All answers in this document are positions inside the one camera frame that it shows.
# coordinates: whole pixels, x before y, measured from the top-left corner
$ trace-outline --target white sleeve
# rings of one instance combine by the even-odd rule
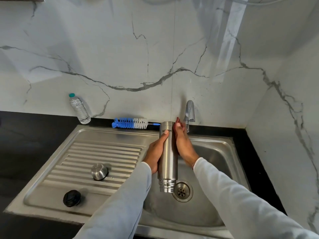
[[[205,159],[196,161],[194,172],[235,239],[319,238]]]
[[[152,172],[141,162],[121,187],[92,215],[74,239],[131,239],[151,187]]]

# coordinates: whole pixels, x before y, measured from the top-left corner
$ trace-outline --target black lid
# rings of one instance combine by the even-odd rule
[[[81,193],[77,190],[70,190],[63,197],[63,204],[67,207],[77,205],[81,200]]]

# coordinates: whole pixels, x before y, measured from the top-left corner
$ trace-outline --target white bristles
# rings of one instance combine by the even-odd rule
[[[145,118],[134,118],[134,128],[146,129],[148,121]]]

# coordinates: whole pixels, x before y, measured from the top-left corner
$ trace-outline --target sink drain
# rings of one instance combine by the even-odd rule
[[[176,181],[172,194],[175,200],[187,202],[193,197],[193,188],[186,180],[179,179]]]

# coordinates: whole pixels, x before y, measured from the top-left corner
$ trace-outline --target sleeve cuff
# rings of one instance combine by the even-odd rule
[[[200,157],[198,160],[196,160],[195,164],[194,164],[194,167],[193,167],[193,170],[195,171],[195,167],[196,165],[198,164],[198,161],[201,160],[201,159],[204,159],[203,157]]]
[[[147,165],[147,167],[150,169],[150,173],[152,174],[152,170],[151,170],[151,167],[148,165],[148,163],[145,163],[144,161],[143,162],[141,162],[141,163],[144,163],[144,164],[146,164]]]

